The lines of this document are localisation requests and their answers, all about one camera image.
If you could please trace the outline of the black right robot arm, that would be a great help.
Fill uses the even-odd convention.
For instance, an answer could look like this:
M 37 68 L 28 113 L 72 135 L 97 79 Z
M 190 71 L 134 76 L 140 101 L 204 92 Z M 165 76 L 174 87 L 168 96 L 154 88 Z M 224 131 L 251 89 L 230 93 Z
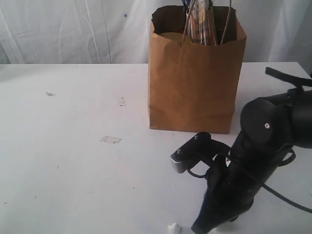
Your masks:
M 197 148 L 199 159 L 209 168 L 204 175 L 207 190 L 191 227 L 196 234 L 206 234 L 225 222 L 235 221 L 251 208 L 260 189 L 311 212 L 270 188 L 266 181 L 278 167 L 294 161 L 294 146 L 312 146 L 312 93 L 304 90 L 312 82 L 270 67 L 265 73 L 291 83 L 293 88 L 248 102 L 241 111 L 241 130 L 231 147 L 209 139 Z

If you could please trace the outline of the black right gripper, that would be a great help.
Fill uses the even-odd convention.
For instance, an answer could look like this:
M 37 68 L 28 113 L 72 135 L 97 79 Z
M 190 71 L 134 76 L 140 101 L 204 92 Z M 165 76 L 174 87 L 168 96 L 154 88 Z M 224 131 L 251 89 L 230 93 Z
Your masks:
M 229 151 L 229 166 L 225 165 L 224 156 L 218 155 L 218 167 L 209 169 L 208 188 L 191 230 L 207 234 L 246 212 L 262 185 L 283 164 L 287 153 L 287 147 L 268 153 L 247 143 L 235 143 Z

